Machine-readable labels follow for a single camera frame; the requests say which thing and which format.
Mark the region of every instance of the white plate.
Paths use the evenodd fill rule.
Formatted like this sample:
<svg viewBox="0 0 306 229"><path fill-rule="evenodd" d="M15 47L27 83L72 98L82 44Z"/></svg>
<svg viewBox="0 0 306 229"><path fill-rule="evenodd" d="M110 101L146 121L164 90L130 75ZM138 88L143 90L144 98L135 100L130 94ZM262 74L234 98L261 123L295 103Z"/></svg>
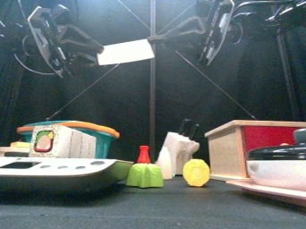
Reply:
<svg viewBox="0 0 306 229"><path fill-rule="evenodd" d="M243 191L247 191L255 195L306 207L306 191L295 191L262 186L255 184L253 179L233 180L227 181L226 183L241 187Z"/></svg>

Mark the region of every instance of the black table surface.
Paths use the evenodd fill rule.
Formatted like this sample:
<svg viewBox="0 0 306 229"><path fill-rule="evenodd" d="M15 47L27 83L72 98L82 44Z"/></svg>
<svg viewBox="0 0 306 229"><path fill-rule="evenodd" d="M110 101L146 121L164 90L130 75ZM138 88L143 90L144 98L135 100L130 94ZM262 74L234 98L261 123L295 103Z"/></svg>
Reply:
<svg viewBox="0 0 306 229"><path fill-rule="evenodd" d="M0 194L0 228L306 228L306 208L258 197L226 182L163 188L124 182L86 195Z"/></svg>

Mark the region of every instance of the black cable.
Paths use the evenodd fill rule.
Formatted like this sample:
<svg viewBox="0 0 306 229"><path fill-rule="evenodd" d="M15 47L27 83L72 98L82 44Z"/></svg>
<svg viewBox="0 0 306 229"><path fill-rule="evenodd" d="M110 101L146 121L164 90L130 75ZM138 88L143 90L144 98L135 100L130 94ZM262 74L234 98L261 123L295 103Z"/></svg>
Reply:
<svg viewBox="0 0 306 229"><path fill-rule="evenodd" d="M31 54L28 53L28 51L27 51L27 49L25 49L25 40L27 40L27 38L28 38L29 36L32 36L32 35L27 35L27 36L23 38L23 50L24 50L24 53L25 53L27 56L31 56Z"/></svg>
<svg viewBox="0 0 306 229"><path fill-rule="evenodd" d="M245 2L242 4L239 4L234 11L233 14L238 11L238 9L241 9L242 7L246 7L249 5L261 5L261 4L294 4L294 0L289 0L289 1L253 1L253 2Z"/></svg>
<svg viewBox="0 0 306 229"><path fill-rule="evenodd" d="M25 17L25 13L24 13L24 7L23 7L23 4L21 4L21 0L17 0L17 4L19 4L19 9L21 11L21 15L23 15L23 18L24 18L24 22L27 22L27 17Z"/></svg>
<svg viewBox="0 0 306 229"><path fill-rule="evenodd" d="M214 82L214 80L205 74L205 72L184 58L184 56L175 50L175 53L182 57L182 59L194 67L198 73L205 77L205 79L213 84L213 86L222 92L222 94L238 105L242 110L250 115L250 117L257 120L255 116L246 110L242 104L233 98L233 96L225 91L225 89Z"/></svg>
<svg viewBox="0 0 306 229"><path fill-rule="evenodd" d="M75 15L76 15L76 24L79 24L80 21L80 6L78 0L74 0L75 4Z"/></svg>
<svg viewBox="0 0 306 229"><path fill-rule="evenodd" d="M282 5L278 10L275 11L273 18L278 17L278 15L281 14L281 12L283 11L285 5Z"/></svg>
<svg viewBox="0 0 306 229"><path fill-rule="evenodd" d="M5 14L4 14L4 18L1 20L3 22L5 22L5 18L7 18L7 15L9 14L9 10L11 10L11 7L12 7L13 3L15 2L11 1L8 7L5 8Z"/></svg>
<svg viewBox="0 0 306 229"><path fill-rule="evenodd" d="M37 72L37 71L29 69L29 68L23 64L23 62L20 61L20 59L17 58L17 54L15 54L15 58L16 58L17 62L20 63L20 65L21 65L28 71L31 71L31 72L33 72L33 73L36 73L36 74L40 74L40 75L55 75L55 73Z"/></svg>
<svg viewBox="0 0 306 229"><path fill-rule="evenodd" d="M46 119L50 121L55 115L58 115L63 109L79 98L82 95L98 84L98 82L118 68L119 64L116 64L99 78L94 83L72 98L72 100Z"/></svg>

